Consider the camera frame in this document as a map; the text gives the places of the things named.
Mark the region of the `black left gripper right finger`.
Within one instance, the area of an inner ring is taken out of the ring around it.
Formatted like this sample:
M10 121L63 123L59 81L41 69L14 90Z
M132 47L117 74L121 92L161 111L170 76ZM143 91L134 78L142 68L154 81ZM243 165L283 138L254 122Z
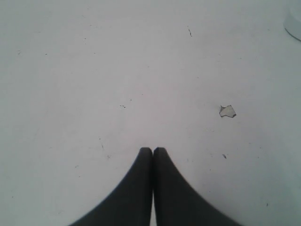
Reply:
M238 226L184 179L166 149L153 153L153 192L158 226Z

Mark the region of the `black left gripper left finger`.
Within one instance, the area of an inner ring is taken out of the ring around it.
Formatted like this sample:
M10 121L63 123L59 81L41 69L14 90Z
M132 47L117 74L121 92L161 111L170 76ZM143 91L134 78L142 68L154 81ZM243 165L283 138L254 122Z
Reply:
M143 147L117 187L73 226L148 226L152 208L152 150Z

